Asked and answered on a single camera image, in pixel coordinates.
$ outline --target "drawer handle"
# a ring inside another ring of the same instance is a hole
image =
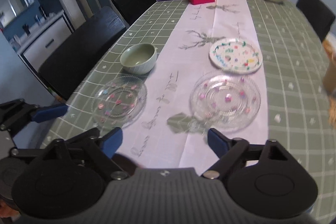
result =
[[[52,39],[47,45],[45,45],[45,47],[48,48],[53,42],[54,42],[54,39]]]

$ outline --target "refrigerator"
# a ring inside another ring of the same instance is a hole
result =
[[[50,106],[55,102],[55,98],[31,73],[0,31],[0,104],[18,98],[40,106]],[[18,148],[37,148],[51,123],[29,123],[14,137],[14,143]]]

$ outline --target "white table runner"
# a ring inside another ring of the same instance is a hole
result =
[[[198,174],[218,160],[200,133],[173,133],[167,119],[181,112],[191,115],[189,96],[200,77],[216,70],[209,60],[209,49],[222,37],[246,39],[259,48],[246,0],[188,5],[146,80],[148,97],[143,114],[123,130],[118,153],[148,168],[194,167]],[[247,128],[227,136],[264,144],[268,105],[263,66],[251,77],[261,93],[259,113]]]

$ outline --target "chair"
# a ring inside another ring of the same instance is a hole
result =
[[[334,13],[321,0],[298,0],[296,7],[305,15],[322,42],[335,21]]]
[[[122,17],[132,25],[156,0],[112,0]]]
[[[68,100],[104,53],[126,31],[110,7],[103,7],[72,33],[42,64],[46,85]]]

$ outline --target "hand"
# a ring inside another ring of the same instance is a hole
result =
[[[0,199],[0,218],[17,216],[19,214],[20,213],[18,211],[13,210],[2,199]]]

